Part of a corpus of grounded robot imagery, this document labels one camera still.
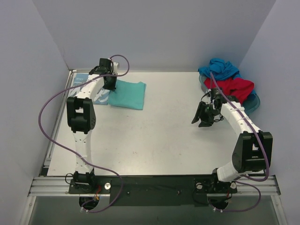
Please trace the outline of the teal t shirt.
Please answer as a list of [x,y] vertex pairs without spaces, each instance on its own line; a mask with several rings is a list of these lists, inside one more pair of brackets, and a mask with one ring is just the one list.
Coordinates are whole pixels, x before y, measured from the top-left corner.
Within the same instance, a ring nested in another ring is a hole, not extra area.
[[134,110],[143,110],[146,84],[117,80],[116,89],[111,91],[108,104]]

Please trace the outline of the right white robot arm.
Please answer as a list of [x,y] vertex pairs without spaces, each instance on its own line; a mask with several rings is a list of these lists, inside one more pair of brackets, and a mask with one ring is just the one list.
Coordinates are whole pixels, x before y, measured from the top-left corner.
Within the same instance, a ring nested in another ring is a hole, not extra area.
[[272,155],[273,137],[263,132],[245,113],[244,107],[234,96],[226,96],[217,88],[209,89],[202,96],[192,123],[200,128],[209,128],[213,124],[227,120],[237,136],[232,159],[226,165],[217,168],[209,181],[211,190],[220,192],[226,182],[240,177],[249,180],[252,172],[264,172],[265,176],[256,179],[262,182],[268,179]]

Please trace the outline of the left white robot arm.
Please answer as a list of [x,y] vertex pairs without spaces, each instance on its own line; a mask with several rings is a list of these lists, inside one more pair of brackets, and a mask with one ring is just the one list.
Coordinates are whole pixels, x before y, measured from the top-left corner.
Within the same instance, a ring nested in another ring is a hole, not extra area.
[[114,90],[119,63],[101,58],[99,65],[89,72],[86,84],[73,97],[67,98],[67,124],[75,140],[76,158],[73,182],[85,193],[97,186],[94,166],[91,165],[91,134],[96,125],[93,101],[100,90]]

